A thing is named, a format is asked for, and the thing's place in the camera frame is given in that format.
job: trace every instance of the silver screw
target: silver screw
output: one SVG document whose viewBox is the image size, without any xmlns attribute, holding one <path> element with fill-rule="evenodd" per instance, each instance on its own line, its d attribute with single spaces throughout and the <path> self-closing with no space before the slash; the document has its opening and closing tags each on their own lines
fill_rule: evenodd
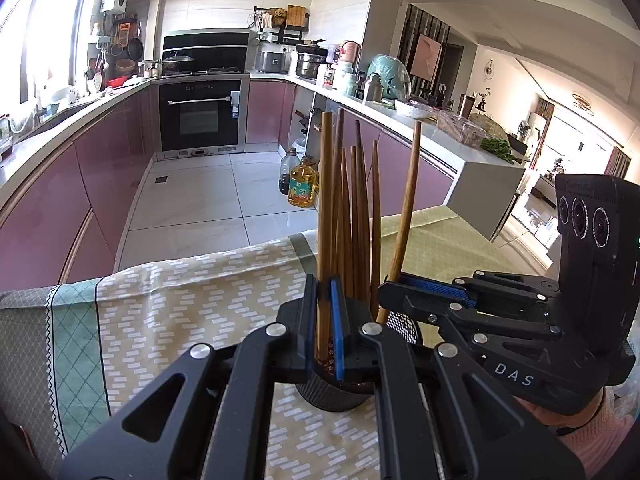
<svg viewBox="0 0 640 480">
<path fill-rule="evenodd" d="M 271 337 L 281 336 L 286 331 L 287 331 L 287 327 L 284 326 L 282 323 L 271 323 L 266 329 L 267 335 L 270 335 Z"/>
<path fill-rule="evenodd" d="M 442 357 L 455 357 L 458 354 L 458 348 L 451 343 L 442 343 L 438 346 L 438 354 Z"/>
<path fill-rule="evenodd" d="M 382 325 L 369 321 L 362 326 L 362 333 L 366 335 L 378 335 L 382 332 Z"/>
<path fill-rule="evenodd" d="M 194 359 L 204 359 L 210 353 L 211 353 L 211 347 L 203 343 L 193 346 L 191 347 L 191 350 L 189 350 L 189 355 Z"/>
</svg>

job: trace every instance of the oven handle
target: oven handle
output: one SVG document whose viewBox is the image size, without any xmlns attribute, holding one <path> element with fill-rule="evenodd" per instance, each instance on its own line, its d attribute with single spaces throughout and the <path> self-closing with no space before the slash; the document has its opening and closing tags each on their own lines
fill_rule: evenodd
<svg viewBox="0 0 640 480">
<path fill-rule="evenodd" d="M 167 101 L 170 105 L 183 105 L 186 103 L 210 103 L 213 101 L 231 101 L 231 96 L 220 97 L 217 99 L 193 99 L 191 101 Z"/>
</svg>

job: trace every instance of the bottle label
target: bottle label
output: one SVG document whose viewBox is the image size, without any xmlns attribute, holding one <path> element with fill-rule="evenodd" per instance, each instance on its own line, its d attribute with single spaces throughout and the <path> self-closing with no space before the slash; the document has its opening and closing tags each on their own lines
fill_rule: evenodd
<svg viewBox="0 0 640 480">
<path fill-rule="evenodd" d="M 309 200 L 313 184 L 311 182 L 298 182 L 293 178 L 289 181 L 289 196 L 297 198 L 301 202 Z"/>
</svg>

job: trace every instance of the wooden chopstick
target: wooden chopstick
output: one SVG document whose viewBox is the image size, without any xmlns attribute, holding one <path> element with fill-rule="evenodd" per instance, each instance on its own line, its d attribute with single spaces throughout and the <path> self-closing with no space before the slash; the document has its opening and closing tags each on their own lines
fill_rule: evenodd
<svg viewBox="0 0 640 480">
<path fill-rule="evenodd" d="M 378 141 L 373 141 L 371 152 L 371 180 L 373 222 L 371 225 L 371 292 L 370 309 L 373 319 L 378 317 L 378 286 L 380 285 L 380 168 L 378 163 Z"/>
<path fill-rule="evenodd" d="M 360 298 L 360 218 L 358 212 L 358 179 L 356 170 L 358 161 L 356 160 L 356 147 L 351 147 L 351 254 L 353 257 L 353 295 L 352 298 Z"/>
<path fill-rule="evenodd" d="M 316 334 L 317 358 L 327 362 L 329 358 L 329 338 L 331 337 L 331 305 L 329 298 L 329 277 L 331 276 L 332 249 L 332 137 L 333 115 L 322 114 L 321 163 L 320 171 L 320 212 L 318 221 L 318 332 Z"/>
<path fill-rule="evenodd" d="M 342 149 L 342 235 L 344 262 L 344 293 L 353 298 L 353 252 L 351 250 L 351 211 L 349 206 L 349 181 L 347 179 L 347 150 Z"/>
<path fill-rule="evenodd" d="M 367 200 L 367 173 L 364 161 L 364 149 L 362 147 L 362 134 L 360 133 L 360 121 L 356 121 L 356 178 L 358 183 L 358 237 L 360 247 L 360 297 L 361 301 L 369 304 L 371 254 L 369 240 L 369 202 Z"/>
<path fill-rule="evenodd" d="M 402 270 L 402 262 L 406 253 L 406 243 L 409 239 L 409 229 L 411 228 L 411 216 L 414 212 L 415 186 L 418 181 L 418 163 L 420 162 L 420 135 L 422 134 L 422 123 L 415 121 L 414 124 L 414 141 L 411 145 L 411 161 L 409 163 L 409 171 L 406 178 L 406 187 L 404 188 L 404 200 L 402 202 L 402 216 L 400 217 L 400 225 L 398 234 L 396 235 L 396 246 L 394 248 L 394 257 L 391 260 L 391 269 L 389 270 L 388 280 L 396 282 L 400 277 Z M 389 311 L 380 308 L 378 310 L 378 323 L 386 323 Z"/>
<path fill-rule="evenodd" d="M 340 206 L 340 202 L 342 200 L 340 191 L 342 190 L 342 131 L 344 128 L 344 110 L 340 108 L 338 110 L 338 123 L 337 130 L 335 134 L 335 144 L 334 144 L 334 160 L 333 160 L 333 183 L 332 190 L 334 192 L 334 204 L 332 206 L 332 232 L 334 235 L 338 234 L 338 218 L 342 212 L 342 207 Z M 335 236 L 336 244 L 335 250 L 332 255 L 331 268 L 332 272 L 338 272 L 338 259 L 340 258 L 340 254 L 342 252 L 342 248 L 339 245 L 338 236 Z"/>
</svg>

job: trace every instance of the clear plastic box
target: clear plastic box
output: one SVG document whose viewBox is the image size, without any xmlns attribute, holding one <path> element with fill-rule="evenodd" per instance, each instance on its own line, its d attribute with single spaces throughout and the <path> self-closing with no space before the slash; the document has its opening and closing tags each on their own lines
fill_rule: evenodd
<svg viewBox="0 0 640 480">
<path fill-rule="evenodd" d="M 458 142 L 472 148 L 479 148 L 482 140 L 489 136 L 480 126 L 473 124 L 464 117 L 444 110 L 441 110 L 438 114 L 437 127 Z"/>
</svg>

